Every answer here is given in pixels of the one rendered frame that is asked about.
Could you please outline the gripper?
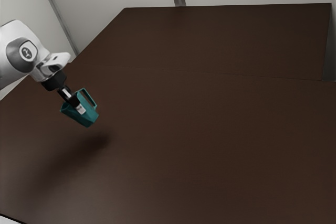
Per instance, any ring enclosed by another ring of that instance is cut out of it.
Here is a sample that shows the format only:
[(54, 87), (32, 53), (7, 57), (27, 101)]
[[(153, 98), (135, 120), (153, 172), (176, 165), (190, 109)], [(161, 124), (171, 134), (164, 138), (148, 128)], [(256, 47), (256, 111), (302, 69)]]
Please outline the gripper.
[(61, 106), (60, 111), (64, 113), (70, 109), (76, 110), (80, 115), (86, 112), (85, 107), (81, 104), (76, 93), (73, 93), (71, 89), (65, 85), (67, 79), (66, 74), (63, 71), (58, 71), (48, 80), (41, 82), (41, 85), (47, 91), (53, 91), (57, 89), (58, 94), (63, 98), (64, 103)]

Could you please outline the teal faceted mug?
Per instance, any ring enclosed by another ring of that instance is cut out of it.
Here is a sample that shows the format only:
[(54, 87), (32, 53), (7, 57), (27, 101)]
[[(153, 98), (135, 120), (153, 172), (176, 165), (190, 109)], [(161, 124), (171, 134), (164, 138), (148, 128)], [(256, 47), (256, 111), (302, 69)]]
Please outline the teal faceted mug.
[(96, 111), (97, 104), (85, 88), (82, 88), (75, 93), (79, 98), (81, 104), (85, 107), (86, 112), (83, 115), (80, 115), (74, 109), (70, 109), (68, 111), (65, 111), (64, 113), (62, 113), (61, 111), (60, 112), (70, 117), (74, 121), (78, 122), (82, 126), (88, 128), (94, 124), (99, 116), (98, 112)]

